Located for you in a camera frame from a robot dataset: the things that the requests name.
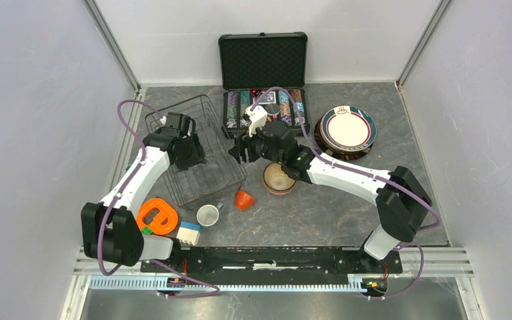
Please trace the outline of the white plate teal rim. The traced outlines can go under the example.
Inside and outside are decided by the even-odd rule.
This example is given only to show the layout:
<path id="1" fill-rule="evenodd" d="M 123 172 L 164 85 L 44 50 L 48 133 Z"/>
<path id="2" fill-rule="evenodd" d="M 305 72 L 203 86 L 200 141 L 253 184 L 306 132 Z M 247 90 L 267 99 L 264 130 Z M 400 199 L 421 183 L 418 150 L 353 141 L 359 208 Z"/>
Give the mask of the white plate teal rim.
<path id="1" fill-rule="evenodd" d="M 334 107 L 318 122 L 325 143 L 337 151 L 364 150 L 373 145 L 377 137 L 377 126 L 372 116 L 357 107 Z"/>

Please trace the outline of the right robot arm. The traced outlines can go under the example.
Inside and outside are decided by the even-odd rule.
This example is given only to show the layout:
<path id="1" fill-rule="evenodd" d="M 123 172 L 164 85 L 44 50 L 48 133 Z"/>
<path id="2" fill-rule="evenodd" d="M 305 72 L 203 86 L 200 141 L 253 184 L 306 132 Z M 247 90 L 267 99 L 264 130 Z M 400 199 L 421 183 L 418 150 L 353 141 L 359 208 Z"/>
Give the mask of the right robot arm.
<path id="1" fill-rule="evenodd" d="M 433 210 L 427 192 L 408 168 L 397 166 L 387 171 L 337 161 L 300 144 L 281 121 L 239 134 L 229 154 L 238 163 L 266 159 L 294 181 L 332 187 L 372 203 L 380 224 L 358 254 L 359 265 L 367 272 L 382 267 L 386 256 L 399 245 L 412 242 Z"/>

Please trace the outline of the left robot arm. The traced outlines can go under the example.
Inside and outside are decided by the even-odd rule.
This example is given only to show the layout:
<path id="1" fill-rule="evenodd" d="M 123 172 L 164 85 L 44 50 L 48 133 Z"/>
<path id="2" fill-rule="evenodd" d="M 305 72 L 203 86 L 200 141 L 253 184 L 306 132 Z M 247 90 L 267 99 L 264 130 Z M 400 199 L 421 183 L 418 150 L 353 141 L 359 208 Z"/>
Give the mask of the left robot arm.
<path id="1" fill-rule="evenodd" d="M 156 259 L 166 271 L 176 271 L 183 254 L 174 240 L 142 234 L 139 208 L 160 176 L 170 168 L 186 171 L 206 162 L 197 122 L 182 113 L 168 113 L 164 124 L 140 142 L 130 169 L 102 200 L 81 210 L 83 250 L 101 263 L 134 266 Z"/>

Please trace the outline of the tan ceramic bowl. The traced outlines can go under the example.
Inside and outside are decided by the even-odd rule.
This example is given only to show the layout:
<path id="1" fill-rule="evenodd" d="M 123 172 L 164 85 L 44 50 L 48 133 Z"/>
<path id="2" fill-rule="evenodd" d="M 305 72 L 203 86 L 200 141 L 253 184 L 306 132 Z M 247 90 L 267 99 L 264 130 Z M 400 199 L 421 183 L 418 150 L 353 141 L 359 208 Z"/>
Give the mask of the tan ceramic bowl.
<path id="1" fill-rule="evenodd" d="M 263 172 L 263 184 L 272 194 L 285 195 L 290 193 L 296 181 L 290 178 L 278 163 L 270 163 Z"/>

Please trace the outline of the silver round dealer button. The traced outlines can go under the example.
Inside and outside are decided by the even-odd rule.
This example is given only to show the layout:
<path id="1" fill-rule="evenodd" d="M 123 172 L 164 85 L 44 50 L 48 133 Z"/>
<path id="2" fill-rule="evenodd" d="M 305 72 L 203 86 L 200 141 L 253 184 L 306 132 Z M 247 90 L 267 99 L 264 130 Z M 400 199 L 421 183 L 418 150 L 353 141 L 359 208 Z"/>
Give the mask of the silver round dealer button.
<path id="1" fill-rule="evenodd" d="M 265 110 L 269 116 L 278 116 L 280 114 L 281 108 L 276 103 L 270 103 L 265 105 Z"/>

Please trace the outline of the orange small cup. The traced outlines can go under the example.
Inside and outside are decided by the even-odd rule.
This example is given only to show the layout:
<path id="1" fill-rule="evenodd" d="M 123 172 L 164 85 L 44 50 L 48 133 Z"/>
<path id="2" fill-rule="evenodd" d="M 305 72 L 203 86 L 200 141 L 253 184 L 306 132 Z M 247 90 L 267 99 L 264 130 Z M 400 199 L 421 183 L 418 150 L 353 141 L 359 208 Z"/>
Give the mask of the orange small cup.
<path id="1" fill-rule="evenodd" d="M 248 210 L 255 202 L 255 198 L 244 190 L 238 190 L 235 194 L 235 206 L 241 211 Z"/>

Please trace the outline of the white mug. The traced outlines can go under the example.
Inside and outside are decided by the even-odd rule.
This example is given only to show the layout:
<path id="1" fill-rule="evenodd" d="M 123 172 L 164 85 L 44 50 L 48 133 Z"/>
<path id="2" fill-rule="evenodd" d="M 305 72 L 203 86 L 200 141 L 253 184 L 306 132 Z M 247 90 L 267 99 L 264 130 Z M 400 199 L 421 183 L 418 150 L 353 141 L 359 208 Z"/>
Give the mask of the white mug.
<path id="1" fill-rule="evenodd" d="M 224 204 L 218 203 L 217 205 L 203 205 L 197 210 L 196 218 L 197 222 L 202 227 L 210 227 L 216 224 L 219 219 L 220 212 L 223 209 Z"/>

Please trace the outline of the orange tape dispenser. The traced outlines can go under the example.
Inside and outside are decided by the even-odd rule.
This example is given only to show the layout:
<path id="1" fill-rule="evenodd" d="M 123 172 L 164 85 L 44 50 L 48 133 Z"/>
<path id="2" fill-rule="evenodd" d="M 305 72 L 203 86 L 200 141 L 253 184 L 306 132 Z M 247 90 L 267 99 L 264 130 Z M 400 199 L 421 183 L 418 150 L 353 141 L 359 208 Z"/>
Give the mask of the orange tape dispenser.
<path id="1" fill-rule="evenodd" d="M 167 235 L 177 227 L 179 216 L 165 200 L 152 198 L 139 208 L 136 222 L 139 230 L 148 226 L 152 235 Z"/>

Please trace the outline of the black poker chip case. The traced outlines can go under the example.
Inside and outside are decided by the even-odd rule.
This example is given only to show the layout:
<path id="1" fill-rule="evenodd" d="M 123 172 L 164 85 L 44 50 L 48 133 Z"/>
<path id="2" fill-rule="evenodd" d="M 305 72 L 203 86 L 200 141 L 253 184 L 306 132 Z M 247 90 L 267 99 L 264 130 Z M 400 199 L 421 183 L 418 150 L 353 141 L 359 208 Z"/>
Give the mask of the black poker chip case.
<path id="1" fill-rule="evenodd" d="M 218 39 L 223 88 L 223 127 L 226 138 L 242 133 L 246 110 L 264 92 L 260 104 L 276 103 L 281 111 L 268 120 L 281 120 L 302 135 L 309 132 L 305 105 L 308 36 L 304 32 L 226 34 Z"/>

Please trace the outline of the blue white toy block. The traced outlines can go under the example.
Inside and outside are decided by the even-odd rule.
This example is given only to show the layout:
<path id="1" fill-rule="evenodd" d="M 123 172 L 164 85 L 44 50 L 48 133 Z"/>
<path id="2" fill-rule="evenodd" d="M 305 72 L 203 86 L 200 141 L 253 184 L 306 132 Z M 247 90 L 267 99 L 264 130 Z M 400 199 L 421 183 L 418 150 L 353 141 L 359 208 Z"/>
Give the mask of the blue white toy block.
<path id="1" fill-rule="evenodd" d="M 200 225 L 182 221 L 176 234 L 176 238 L 180 243 L 196 246 L 199 242 L 200 234 Z"/>

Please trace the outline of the green dice block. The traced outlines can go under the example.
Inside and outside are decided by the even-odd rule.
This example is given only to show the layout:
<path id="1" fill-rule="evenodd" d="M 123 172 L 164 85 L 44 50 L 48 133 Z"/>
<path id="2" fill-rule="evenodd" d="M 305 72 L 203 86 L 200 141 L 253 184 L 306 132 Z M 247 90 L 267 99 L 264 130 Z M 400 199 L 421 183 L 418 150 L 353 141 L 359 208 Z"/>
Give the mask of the green dice block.
<path id="1" fill-rule="evenodd" d="M 144 226 L 144 228 L 141 230 L 141 233 L 143 235 L 152 235 L 153 231 L 148 226 Z"/>

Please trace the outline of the dark brown bottom plate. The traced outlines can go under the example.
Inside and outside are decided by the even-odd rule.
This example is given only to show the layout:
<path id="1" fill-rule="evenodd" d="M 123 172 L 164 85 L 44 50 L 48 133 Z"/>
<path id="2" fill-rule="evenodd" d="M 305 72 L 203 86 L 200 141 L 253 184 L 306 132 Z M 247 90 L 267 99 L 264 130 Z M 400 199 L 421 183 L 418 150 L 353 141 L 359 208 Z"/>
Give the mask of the dark brown bottom plate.
<path id="1" fill-rule="evenodd" d="M 322 152 L 328 154 L 329 156 L 331 156 L 333 158 L 336 158 L 338 160 L 343 160 L 343 161 L 354 161 L 354 160 L 361 159 L 361 158 L 365 157 L 368 153 L 370 153 L 373 148 L 373 145 L 370 145 L 361 151 L 347 152 L 347 151 L 334 150 L 334 149 L 330 148 L 325 143 L 323 136 L 321 134 L 320 128 L 319 128 L 319 122 L 316 122 L 315 127 L 314 127 L 314 140 L 315 140 L 316 145 Z"/>

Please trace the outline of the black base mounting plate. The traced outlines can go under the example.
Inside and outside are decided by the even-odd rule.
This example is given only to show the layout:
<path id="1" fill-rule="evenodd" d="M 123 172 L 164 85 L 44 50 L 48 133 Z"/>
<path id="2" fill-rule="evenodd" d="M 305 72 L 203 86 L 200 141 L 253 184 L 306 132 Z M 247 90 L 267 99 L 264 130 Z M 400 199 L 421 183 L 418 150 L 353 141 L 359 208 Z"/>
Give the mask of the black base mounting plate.
<path id="1" fill-rule="evenodd" d="M 356 247 L 183 247 L 165 264 L 213 285 L 343 285 L 349 275 L 401 274 L 397 252 L 376 261 Z"/>

